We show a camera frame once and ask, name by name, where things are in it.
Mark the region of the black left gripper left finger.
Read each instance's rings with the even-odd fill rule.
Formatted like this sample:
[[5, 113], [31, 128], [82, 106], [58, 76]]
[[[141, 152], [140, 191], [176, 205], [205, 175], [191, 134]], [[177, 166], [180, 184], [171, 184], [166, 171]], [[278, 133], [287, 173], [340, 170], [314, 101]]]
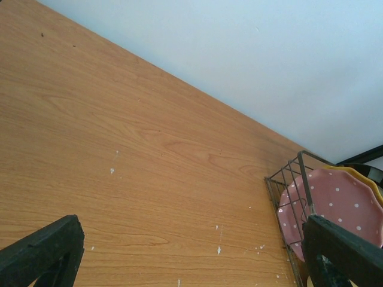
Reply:
[[1, 286], [73, 286], [83, 253], [79, 219], [66, 215], [1, 249]]

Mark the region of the pink white dotted plate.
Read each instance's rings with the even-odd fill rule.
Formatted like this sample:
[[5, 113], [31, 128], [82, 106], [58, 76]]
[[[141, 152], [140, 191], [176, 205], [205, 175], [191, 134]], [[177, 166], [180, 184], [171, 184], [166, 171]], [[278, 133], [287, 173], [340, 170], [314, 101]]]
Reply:
[[[308, 173], [308, 184], [317, 215], [341, 226], [362, 239], [382, 247], [382, 206], [371, 188], [343, 170], [315, 169]], [[282, 222], [293, 223], [290, 207], [279, 214]], [[285, 227], [288, 242], [298, 239], [296, 229]], [[293, 247], [304, 261], [301, 244]]]

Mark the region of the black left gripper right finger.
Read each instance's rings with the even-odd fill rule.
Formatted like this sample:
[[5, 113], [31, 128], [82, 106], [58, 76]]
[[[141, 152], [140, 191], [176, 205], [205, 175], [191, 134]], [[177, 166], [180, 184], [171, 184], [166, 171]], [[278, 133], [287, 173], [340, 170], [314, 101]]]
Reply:
[[314, 286], [382, 286], [382, 249], [318, 215], [303, 224], [302, 250]]

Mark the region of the orange white dotted plate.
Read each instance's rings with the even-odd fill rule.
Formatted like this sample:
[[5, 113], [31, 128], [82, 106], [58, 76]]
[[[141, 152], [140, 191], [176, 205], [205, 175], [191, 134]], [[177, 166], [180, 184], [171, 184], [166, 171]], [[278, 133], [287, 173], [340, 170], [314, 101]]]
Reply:
[[365, 177], [364, 175], [362, 175], [361, 173], [359, 173], [358, 171], [356, 171], [355, 169], [353, 169], [351, 167], [326, 165], [325, 168], [326, 169], [333, 169], [333, 170], [343, 170], [343, 171], [349, 173], [350, 175], [352, 175], [353, 177], [355, 177], [356, 179], [358, 179], [360, 182], [368, 185], [371, 188], [371, 190], [373, 191], [373, 194], [374, 194], [376, 200], [378, 201], [380, 206], [382, 206], [382, 193], [379, 192], [378, 186], [372, 180]]

